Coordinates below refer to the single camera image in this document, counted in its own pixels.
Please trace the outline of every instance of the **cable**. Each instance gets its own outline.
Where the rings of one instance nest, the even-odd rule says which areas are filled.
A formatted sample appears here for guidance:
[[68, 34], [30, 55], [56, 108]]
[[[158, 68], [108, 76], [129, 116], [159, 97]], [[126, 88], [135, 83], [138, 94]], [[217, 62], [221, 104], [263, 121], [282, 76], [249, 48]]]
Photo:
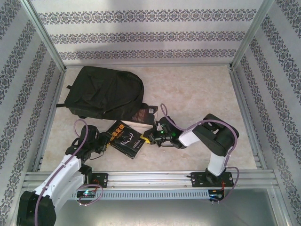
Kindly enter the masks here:
[[234, 185], [233, 187], [231, 188], [231, 190], [228, 192], [227, 196], [224, 197], [224, 199], [222, 200], [223, 202], [230, 196], [230, 194], [233, 192], [237, 182], [238, 182], [238, 179], [239, 179], [239, 169], [236, 167], [236, 166], [229, 166], [227, 167], [228, 169], [236, 169], [237, 171], [237, 177], [236, 177], [236, 180], [234, 182]]
[[180, 128], [180, 127], [178, 127], [169, 117], [168, 117], [168, 115], [167, 115], [167, 107], [166, 107], [166, 105], [164, 104], [164, 103], [161, 103], [160, 104], [160, 107], [161, 107], [161, 111], [162, 111], [162, 113], [164, 114], [164, 116], [165, 116], [165, 118], [174, 126], [174, 127], [176, 127], [177, 129], [179, 129], [179, 130], [182, 130], [182, 131], [184, 131], [185, 129], [182, 129], [182, 128]]
[[237, 137], [237, 135], [236, 135], [234, 129], [233, 129], [229, 124], [227, 124], [227, 123], [225, 123], [225, 122], [223, 122], [223, 121], [219, 121], [219, 120], [211, 120], [211, 119], [207, 119], [207, 120], [201, 120], [201, 121], [198, 121], [198, 122], [196, 122], [195, 124], [189, 126], [187, 129], [182, 129], [182, 128], [178, 127], [178, 126], [177, 126], [177, 125], [176, 125], [176, 124], [168, 117], [166, 105], [163, 104], [163, 103], [161, 103], [160, 107], [161, 107], [162, 113], [164, 114], [165, 118], [166, 118], [173, 126], [175, 126], [177, 129], [182, 130], [182, 131], [188, 131], [188, 130], [190, 130], [190, 129], [192, 129], [192, 128], [198, 126], [198, 125], [202, 125], [202, 124], [207, 123], [207, 122], [218, 123], [218, 124], [221, 124], [221, 125], [227, 127], [227, 128], [232, 132], [232, 134], [233, 134], [233, 136], [234, 136], [234, 145], [233, 145], [233, 147], [228, 151], [227, 156], [226, 156], [226, 160], [225, 160], [225, 163], [224, 163], [224, 167], [227, 167], [227, 163], [228, 163], [228, 161], [229, 161], [230, 154], [231, 154], [231, 153], [233, 152], [233, 150], [235, 149], [235, 147], [236, 147], [236, 145], [237, 145], [237, 141], [238, 141], [238, 137]]
[[97, 157], [95, 157], [95, 158], [93, 158], [93, 159], [89, 158], [89, 160], [98, 159], [98, 158], [102, 157], [103, 155], [104, 155], [104, 153], [102, 152], [102, 154], [101, 154], [100, 156], [97, 156]]
[[82, 203], [80, 202], [81, 198], [84, 197], [84, 196], [81, 196], [81, 197], [79, 198], [78, 201], [76, 200], [80, 206], [89, 206], [89, 205], [91, 205], [91, 204], [97, 202], [98, 200], [100, 200], [101, 197], [103, 196], [103, 187], [102, 187], [101, 185], [97, 185], [97, 184], [82, 185], [82, 186], [79, 187], [79, 189], [82, 189], [82, 188], [84, 188], [84, 187], [92, 187], [92, 186], [101, 188], [101, 190], [102, 190], [101, 195], [98, 196], [97, 199], [95, 199], [95, 200], [93, 200], [93, 201], [91, 201], [91, 202], [89, 202], [89, 203], [87, 203], [87, 204], [82, 204]]
[[79, 121], [82, 121], [84, 122], [85, 126], [86, 126], [86, 134], [85, 134], [85, 137], [84, 137], [84, 140], [83, 142], [80, 144], [80, 146], [78, 147], [78, 149], [72, 154], [72, 156], [70, 156], [70, 158], [64, 163], [64, 165], [62, 165], [56, 172], [53, 173], [52, 177], [47, 181], [47, 183], [45, 184], [45, 186], [43, 187], [39, 197], [38, 197], [38, 200], [37, 200], [37, 204], [36, 204], [36, 207], [35, 207], [35, 210], [34, 210], [34, 225], [35, 226], [38, 226], [38, 210], [39, 210], [39, 203], [42, 199], [42, 196], [43, 194], [45, 193], [45, 191], [47, 190], [49, 184], [51, 183], [51, 181], [56, 177], [56, 175], [62, 170], [62, 168], [65, 167], [65, 165], [77, 154], [77, 152], [79, 152], [79, 150], [83, 147], [86, 139], [87, 139], [87, 136], [88, 136], [88, 125], [87, 123], [85, 122], [85, 120], [83, 119], [78, 119], [75, 121], [74, 123], [74, 128], [76, 126], [76, 124], [79, 122]]

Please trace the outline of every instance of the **black mounting bracket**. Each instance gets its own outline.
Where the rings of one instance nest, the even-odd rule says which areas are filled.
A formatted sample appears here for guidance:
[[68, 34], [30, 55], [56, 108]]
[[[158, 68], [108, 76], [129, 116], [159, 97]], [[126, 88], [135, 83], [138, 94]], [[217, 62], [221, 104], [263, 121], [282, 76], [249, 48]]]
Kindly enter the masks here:
[[192, 187], [221, 187], [224, 182], [225, 187], [233, 187], [233, 177], [231, 172], [223, 172], [215, 183], [207, 180], [207, 172], [192, 172], [188, 178], [191, 178]]
[[107, 188], [108, 174], [107, 173], [92, 173], [92, 184], [100, 185], [103, 188]]
[[[107, 188], [108, 174], [107, 173], [91, 173], [89, 184], [100, 185], [103, 188]], [[85, 198], [94, 198], [96, 196], [95, 191], [91, 191], [89, 194], [85, 194], [83, 191], [77, 191], [78, 198], [84, 196]]]

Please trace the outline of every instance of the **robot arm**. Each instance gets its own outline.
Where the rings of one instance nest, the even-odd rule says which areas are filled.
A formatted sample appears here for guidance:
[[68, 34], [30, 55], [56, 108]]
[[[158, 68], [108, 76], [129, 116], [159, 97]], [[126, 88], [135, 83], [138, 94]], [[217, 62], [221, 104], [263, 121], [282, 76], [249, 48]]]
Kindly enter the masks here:
[[159, 147], [164, 142], [169, 141], [173, 147], [180, 149], [202, 141], [211, 151], [210, 162], [206, 170], [208, 171], [208, 179], [213, 180], [212, 178], [219, 177], [225, 171], [225, 162], [229, 158], [227, 155], [235, 143], [233, 132], [235, 132], [236, 138], [239, 137], [239, 133], [234, 127], [212, 114], [208, 114], [204, 118], [204, 121], [207, 122], [182, 131], [176, 128], [166, 117], [163, 117], [159, 121], [159, 125], [163, 130], [158, 131], [157, 127], [154, 126], [152, 129], [146, 131], [143, 137], [150, 144], [157, 144]]
[[[222, 121], [212, 114], [208, 114], [204, 120]], [[234, 127], [230, 127], [234, 130], [238, 138], [238, 131]], [[195, 142], [202, 141], [211, 151], [210, 162], [207, 169], [210, 173], [218, 177], [226, 168], [225, 162], [227, 160], [227, 154], [233, 147], [235, 138], [233, 133], [226, 126], [207, 122], [184, 131], [179, 136], [179, 141], [186, 147]]]
[[92, 168], [84, 165], [84, 163], [90, 158], [91, 153], [101, 153], [106, 150], [110, 136], [106, 133], [100, 134], [95, 126], [88, 125], [88, 134], [84, 145], [66, 164], [66, 161], [83, 142], [85, 134], [86, 127], [84, 126], [80, 137], [76, 138], [66, 150], [66, 155], [52, 174], [40, 186], [35, 188], [33, 192], [25, 191], [21, 195], [17, 216], [18, 226], [34, 226], [34, 212], [38, 197], [48, 181], [62, 166], [63, 168], [56, 174], [42, 195], [38, 211], [39, 225], [53, 226], [56, 220], [56, 213], [60, 211], [71, 194], [83, 184], [92, 183]]

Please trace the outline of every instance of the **black book cover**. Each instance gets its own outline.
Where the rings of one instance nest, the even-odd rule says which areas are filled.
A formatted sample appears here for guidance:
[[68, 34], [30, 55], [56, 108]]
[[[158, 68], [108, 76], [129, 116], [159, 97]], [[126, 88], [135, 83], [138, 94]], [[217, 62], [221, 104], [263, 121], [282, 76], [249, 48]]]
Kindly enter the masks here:
[[144, 144], [141, 133], [121, 121], [116, 121], [107, 131], [111, 135], [109, 145], [134, 159]]
[[130, 121], [123, 121], [129, 126], [152, 128], [157, 119], [158, 106], [143, 104], [142, 108], [133, 115]]

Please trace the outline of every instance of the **marble floor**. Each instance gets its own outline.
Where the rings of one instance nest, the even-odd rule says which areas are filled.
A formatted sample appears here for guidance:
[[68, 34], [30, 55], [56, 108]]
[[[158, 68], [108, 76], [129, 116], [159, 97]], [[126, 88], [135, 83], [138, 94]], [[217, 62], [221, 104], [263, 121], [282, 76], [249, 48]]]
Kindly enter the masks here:
[[[131, 71], [144, 83], [144, 102], [149, 105], [165, 103], [168, 114], [182, 128], [202, 120], [212, 113], [240, 133], [238, 145], [228, 163], [239, 169], [256, 169], [248, 135], [244, 127], [226, 66], [194, 67], [126, 67], [117, 70]], [[59, 103], [68, 95], [67, 85], [72, 85], [79, 68], [67, 70]], [[158, 111], [158, 119], [163, 116]], [[53, 171], [64, 156], [65, 150], [76, 138], [73, 124], [78, 119], [67, 108], [57, 108], [52, 129], [41, 166], [41, 171]], [[114, 121], [86, 119], [99, 131], [107, 130]], [[134, 128], [143, 132], [143, 128]], [[204, 170], [209, 163], [210, 151], [201, 142], [186, 149], [158, 148], [144, 144], [134, 160], [109, 146], [101, 158], [86, 161], [93, 171], [162, 171], [162, 170]]]

